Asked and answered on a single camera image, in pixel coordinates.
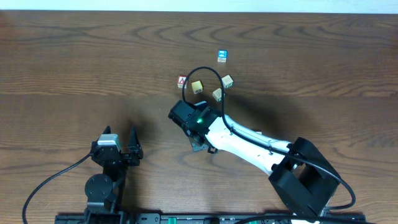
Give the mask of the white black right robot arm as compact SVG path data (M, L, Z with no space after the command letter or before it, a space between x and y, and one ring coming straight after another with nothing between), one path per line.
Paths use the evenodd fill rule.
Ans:
M168 115L191 142L193 151L230 152L269 176L284 205L297 215L319 217L339 185L339 174L308 140L281 141L222 116L202 101L178 101Z

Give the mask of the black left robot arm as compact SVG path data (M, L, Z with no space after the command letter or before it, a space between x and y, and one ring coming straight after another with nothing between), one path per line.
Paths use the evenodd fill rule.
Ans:
M134 216L121 208L127 171L138 166L143 158L135 128L130 131L127 149L128 152L122 152L119 136L113 134L109 126L91 143L89 156L103 171L91 176L85 184L88 200L84 223L135 222Z

